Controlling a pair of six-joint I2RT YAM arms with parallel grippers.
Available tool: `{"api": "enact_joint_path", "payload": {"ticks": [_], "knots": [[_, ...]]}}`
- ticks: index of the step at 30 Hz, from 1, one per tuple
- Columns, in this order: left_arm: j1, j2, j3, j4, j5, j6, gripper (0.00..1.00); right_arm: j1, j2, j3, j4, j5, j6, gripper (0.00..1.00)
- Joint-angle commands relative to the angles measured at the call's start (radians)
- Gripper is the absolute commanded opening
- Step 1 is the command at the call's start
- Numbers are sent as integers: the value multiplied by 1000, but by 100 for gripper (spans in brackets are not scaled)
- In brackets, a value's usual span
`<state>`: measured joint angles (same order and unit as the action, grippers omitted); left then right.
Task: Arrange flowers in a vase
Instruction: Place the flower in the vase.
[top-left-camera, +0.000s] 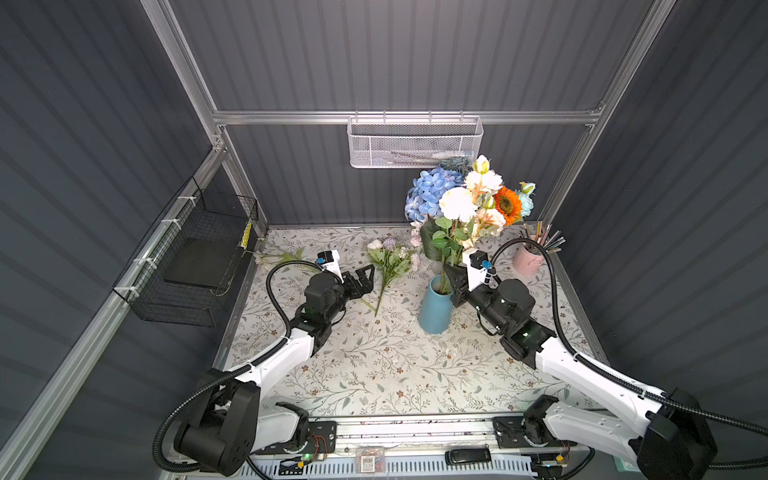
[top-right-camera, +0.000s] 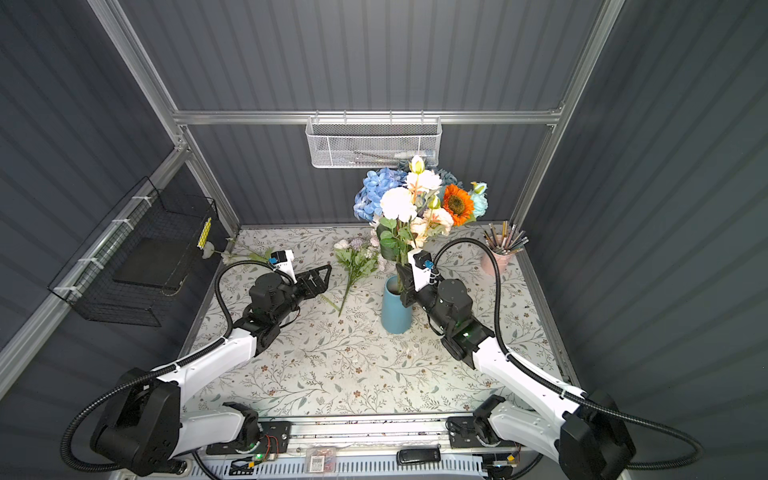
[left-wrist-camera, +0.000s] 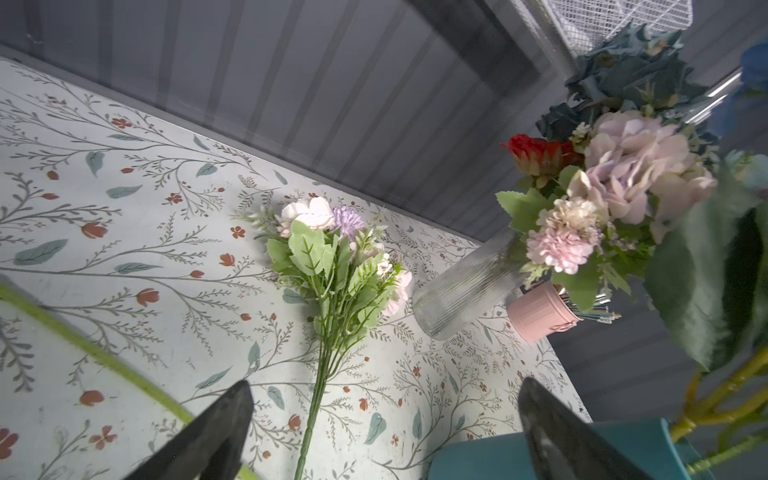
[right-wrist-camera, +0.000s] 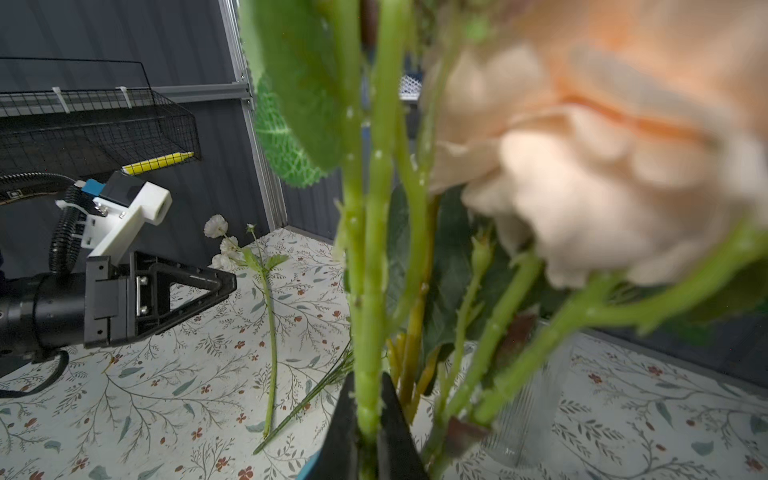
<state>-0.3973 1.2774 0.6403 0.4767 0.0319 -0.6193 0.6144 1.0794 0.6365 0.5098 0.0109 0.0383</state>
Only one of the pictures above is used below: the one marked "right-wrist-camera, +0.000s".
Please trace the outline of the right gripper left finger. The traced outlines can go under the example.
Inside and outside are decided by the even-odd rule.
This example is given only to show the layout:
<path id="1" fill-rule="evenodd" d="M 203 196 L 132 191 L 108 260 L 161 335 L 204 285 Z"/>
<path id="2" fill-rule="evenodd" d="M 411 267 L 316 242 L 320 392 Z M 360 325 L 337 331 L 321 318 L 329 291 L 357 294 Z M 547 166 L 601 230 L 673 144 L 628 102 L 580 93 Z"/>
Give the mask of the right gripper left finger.
<path id="1" fill-rule="evenodd" d="M 304 467 L 307 480 L 354 480 L 359 471 L 359 433 L 355 377 L 349 373 L 339 393 L 320 449 Z"/>

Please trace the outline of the white small blossom stem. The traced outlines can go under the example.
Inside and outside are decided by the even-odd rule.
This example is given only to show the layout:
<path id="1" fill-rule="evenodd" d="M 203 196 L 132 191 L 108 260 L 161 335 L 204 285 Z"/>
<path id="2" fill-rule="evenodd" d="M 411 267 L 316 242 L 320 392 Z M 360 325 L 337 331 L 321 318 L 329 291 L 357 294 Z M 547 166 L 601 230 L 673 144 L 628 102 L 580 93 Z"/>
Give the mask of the white small blossom stem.
<path id="1" fill-rule="evenodd" d="M 238 239 L 229 235 L 229 223 L 220 214 L 211 216 L 203 226 L 203 234 L 206 238 L 218 239 L 220 241 L 220 253 L 216 254 L 211 260 L 213 268 L 233 271 L 236 267 L 247 267 L 257 275 L 259 281 L 269 327 L 271 354 L 267 412 L 263 430 L 264 439 L 267 439 L 272 433 L 274 425 L 278 376 L 277 329 L 269 275 L 275 267 L 284 263 L 288 257 L 282 254 L 267 256 L 262 246 L 258 243 L 255 225 L 248 224 L 246 231 L 253 238 L 256 250 L 253 250 L 251 247 L 241 247 Z"/>

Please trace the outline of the peach rose stem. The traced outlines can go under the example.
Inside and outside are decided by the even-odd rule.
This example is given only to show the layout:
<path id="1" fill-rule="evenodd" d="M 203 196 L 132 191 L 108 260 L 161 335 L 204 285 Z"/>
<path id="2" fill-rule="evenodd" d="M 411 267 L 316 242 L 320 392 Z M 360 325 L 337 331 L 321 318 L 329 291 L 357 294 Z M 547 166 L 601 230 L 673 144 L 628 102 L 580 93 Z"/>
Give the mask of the peach rose stem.
<path id="1" fill-rule="evenodd" d="M 767 300 L 763 1 L 441 1 L 429 182 L 531 247 L 444 418 L 490 424 L 584 328 Z"/>

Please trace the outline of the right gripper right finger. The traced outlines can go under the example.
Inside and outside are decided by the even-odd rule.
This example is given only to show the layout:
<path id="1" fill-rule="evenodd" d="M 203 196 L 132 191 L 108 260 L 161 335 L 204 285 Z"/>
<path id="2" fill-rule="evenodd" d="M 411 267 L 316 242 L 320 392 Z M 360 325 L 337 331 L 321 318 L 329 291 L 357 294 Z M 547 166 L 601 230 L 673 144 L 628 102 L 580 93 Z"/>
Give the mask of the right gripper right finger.
<path id="1" fill-rule="evenodd" d="M 377 438 L 380 480 L 428 480 L 391 376 L 381 376 L 380 430 Z"/>

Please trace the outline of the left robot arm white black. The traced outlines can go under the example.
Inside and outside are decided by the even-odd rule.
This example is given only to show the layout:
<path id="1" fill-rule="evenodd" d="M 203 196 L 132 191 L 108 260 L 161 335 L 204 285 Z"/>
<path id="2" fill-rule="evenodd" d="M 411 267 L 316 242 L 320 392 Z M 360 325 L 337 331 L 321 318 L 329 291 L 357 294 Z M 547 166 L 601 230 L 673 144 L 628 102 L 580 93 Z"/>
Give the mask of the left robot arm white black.
<path id="1" fill-rule="evenodd" d="M 69 348 L 121 347 L 221 304 L 234 274 L 133 249 L 165 219 L 168 190 L 115 172 L 106 182 L 65 178 L 50 225 L 29 208 L 1 212 L 1 372 L 54 362 L 49 377 L 2 399 L 38 395 L 69 364 Z"/>

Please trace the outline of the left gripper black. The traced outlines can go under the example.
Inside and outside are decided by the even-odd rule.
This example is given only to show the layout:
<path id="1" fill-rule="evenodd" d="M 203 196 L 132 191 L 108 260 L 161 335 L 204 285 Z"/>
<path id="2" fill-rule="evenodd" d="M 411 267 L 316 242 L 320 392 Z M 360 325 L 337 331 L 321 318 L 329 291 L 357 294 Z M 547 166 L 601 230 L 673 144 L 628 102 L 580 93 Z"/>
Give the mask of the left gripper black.
<path id="1" fill-rule="evenodd" d="M 54 354 L 66 347 L 122 346 L 159 335 L 213 308 L 237 289 L 235 274 L 134 252 L 81 273 L 1 281 L 1 352 Z"/>

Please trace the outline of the cream white rose stem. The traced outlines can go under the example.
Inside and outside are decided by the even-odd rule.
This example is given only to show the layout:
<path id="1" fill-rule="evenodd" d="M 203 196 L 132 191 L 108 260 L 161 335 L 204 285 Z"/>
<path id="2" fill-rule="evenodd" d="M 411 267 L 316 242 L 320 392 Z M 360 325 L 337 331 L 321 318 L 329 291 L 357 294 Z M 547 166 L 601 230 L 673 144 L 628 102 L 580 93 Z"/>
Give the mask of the cream white rose stem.
<path id="1" fill-rule="evenodd" d="M 379 442 L 381 356 L 418 297 L 428 158 L 409 152 L 399 97 L 438 36 L 437 1 L 242 1 L 243 52 L 256 86 L 254 131 L 286 185 L 341 177 L 335 246 L 351 309 L 353 432 Z"/>

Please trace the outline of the small lilac flower sprig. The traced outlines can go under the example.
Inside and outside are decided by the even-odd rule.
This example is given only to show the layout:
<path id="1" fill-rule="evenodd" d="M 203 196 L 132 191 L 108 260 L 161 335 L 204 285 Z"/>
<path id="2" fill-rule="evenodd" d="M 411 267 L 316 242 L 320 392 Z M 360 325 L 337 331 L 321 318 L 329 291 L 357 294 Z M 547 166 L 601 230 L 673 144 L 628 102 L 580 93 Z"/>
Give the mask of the small lilac flower sprig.
<path id="1" fill-rule="evenodd" d="M 287 427 L 293 421 L 293 419 L 304 410 L 306 406 L 312 403 L 312 401 L 318 395 L 323 393 L 330 386 L 342 382 L 345 377 L 352 371 L 353 361 L 354 358 L 351 342 L 348 342 L 345 348 L 342 350 L 340 356 L 335 360 L 332 368 L 309 390 L 306 396 L 291 410 L 291 412 L 270 431 L 270 433 L 256 447 L 252 454 L 260 454 L 272 440 L 281 434 L 282 430 Z"/>

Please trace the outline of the clear glass vase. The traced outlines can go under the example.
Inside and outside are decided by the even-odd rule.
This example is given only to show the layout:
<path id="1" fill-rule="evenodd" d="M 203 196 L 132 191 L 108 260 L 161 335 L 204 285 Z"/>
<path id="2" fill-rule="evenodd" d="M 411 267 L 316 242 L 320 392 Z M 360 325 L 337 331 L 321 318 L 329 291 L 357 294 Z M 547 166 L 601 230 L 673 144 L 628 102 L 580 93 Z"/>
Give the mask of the clear glass vase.
<path id="1" fill-rule="evenodd" d="M 567 339 L 499 413 L 493 434 L 482 443 L 494 461 L 507 468 L 530 469 L 547 458 L 572 351 L 573 340 Z"/>

